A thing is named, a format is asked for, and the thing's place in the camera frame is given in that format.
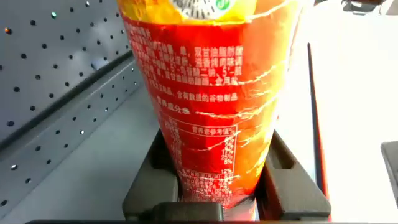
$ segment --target white table surface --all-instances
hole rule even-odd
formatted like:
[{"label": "white table surface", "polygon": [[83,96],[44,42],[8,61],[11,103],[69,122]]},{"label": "white table surface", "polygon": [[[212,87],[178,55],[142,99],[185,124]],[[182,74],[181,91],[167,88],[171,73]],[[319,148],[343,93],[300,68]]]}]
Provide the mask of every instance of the white table surface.
[{"label": "white table surface", "polygon": [[398,17],[355,16],[328,4],[313,9],[306,29],[331,217],[398,222],[380,148],[398,140]]}]

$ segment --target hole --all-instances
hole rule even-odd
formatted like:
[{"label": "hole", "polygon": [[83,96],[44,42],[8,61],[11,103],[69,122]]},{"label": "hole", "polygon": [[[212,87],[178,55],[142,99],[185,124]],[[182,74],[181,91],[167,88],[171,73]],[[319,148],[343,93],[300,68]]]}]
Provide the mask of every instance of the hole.
[{"label": "hole", "polygon": [[4,31],[6,32],[6,34],[11,35],[12,34],[12,29],[11,28],[4,28]]}]

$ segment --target black holder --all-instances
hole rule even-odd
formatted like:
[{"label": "black holder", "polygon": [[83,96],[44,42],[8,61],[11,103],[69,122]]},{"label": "black holder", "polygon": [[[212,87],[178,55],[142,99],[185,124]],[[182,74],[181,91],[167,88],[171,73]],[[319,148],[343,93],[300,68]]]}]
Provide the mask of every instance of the black holder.
[{"label": "black holder", "polygon": [[[159,130],[124,199],[124,216],[127,220],[223,220],[219,203],[178,202],[179,184]],[[276,132],[254,197],[260,220],[328,220],[331,211],[329,201]]]}]

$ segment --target chip bag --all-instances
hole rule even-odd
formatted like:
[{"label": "chip bag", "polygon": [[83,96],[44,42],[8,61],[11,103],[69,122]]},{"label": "chip bag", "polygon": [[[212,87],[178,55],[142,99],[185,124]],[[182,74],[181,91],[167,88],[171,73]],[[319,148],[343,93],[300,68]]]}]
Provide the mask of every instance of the chip bag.
[{"label": "chip bag", "polygon": [[252,196],[299,0],[118,0],[184,201]]}]

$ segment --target perforated metal panel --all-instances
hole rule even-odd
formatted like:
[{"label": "perforated metal panel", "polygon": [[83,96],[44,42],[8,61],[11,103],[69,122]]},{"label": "perforated metal panel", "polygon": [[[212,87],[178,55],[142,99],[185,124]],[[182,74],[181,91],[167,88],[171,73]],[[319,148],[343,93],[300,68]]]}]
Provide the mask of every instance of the perforated metal panel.
[{"label": "perforated metal panel", "polygon": [[115,1],[0,1],[0,143],[129,50]]},{"label": "perforated metal panel", "polygon": [[0,219],[140,86],[141,74],[131,60],[1,153]]}]

